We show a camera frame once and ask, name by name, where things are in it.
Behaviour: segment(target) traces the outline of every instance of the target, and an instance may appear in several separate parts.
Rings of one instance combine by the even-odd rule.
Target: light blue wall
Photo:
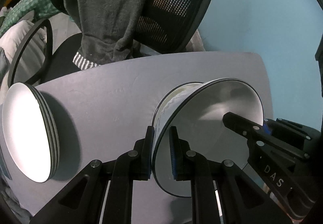
[[[320,130],[323,101],[314,54],[323,11],[316,0],[212,0],[199,31],[206,50],[260,54],[274,117]]]

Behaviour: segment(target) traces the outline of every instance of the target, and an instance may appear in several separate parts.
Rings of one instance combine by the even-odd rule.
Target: green checkered pillow
[[[35,11],[35,21],[49,18],[59,13],[50,0],[20,0],[5,17],[0,28],[0,37],[28,12]]]

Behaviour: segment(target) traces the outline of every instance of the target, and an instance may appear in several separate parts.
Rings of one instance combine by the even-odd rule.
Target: stack of white plates
[[[16,83],[2,107],[2,128],[17,167],[35,182],[53,177],[59,163],[59,138],[53,115],[33,86]]]

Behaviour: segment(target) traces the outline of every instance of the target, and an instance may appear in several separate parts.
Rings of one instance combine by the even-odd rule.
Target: chair armrest
[[[25,83],[31,84],[31,85],[34,84],[36,81],[38,81],[41,78],[42,74],[46,71],[53,55],[53,31],[52,31],[52,25],[50,24],[50,21],[48,19],[42,19],[33,25],[33,27],[28,31],[28,33],[22,39],[21,43],[17,48],[17,51],[12,59],[12,62],[9,68],[9,75],[8,75],[9,88],[14,83],[15,73],[26,46],[33,38],[34,34],[43,26],[46,27],[46,33],[47,33],[47,43],[44,49],[45,60],[43,62],[42,67],[36,72],[36,74],[34,74],[30,79],[25,81]]]

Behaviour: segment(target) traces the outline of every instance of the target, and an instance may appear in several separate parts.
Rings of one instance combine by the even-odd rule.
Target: pillow
[[[1,38],[0,47],[4,49],[5,56],[10,66],[19,44],[22,39],[33,27],[33,23],[23,20],[20,23],[12,26]],[[14,82],[25,82],[34,75],[42,66],[45,56],[44,48],[46,46],[46,32],[39,29],[33,38],[30,40],[22,54],[22,57],[17,66]],[[4,97],[8,92],[8,74],[9,69],[4,75],[0,86],[0,105],[3,103]]]

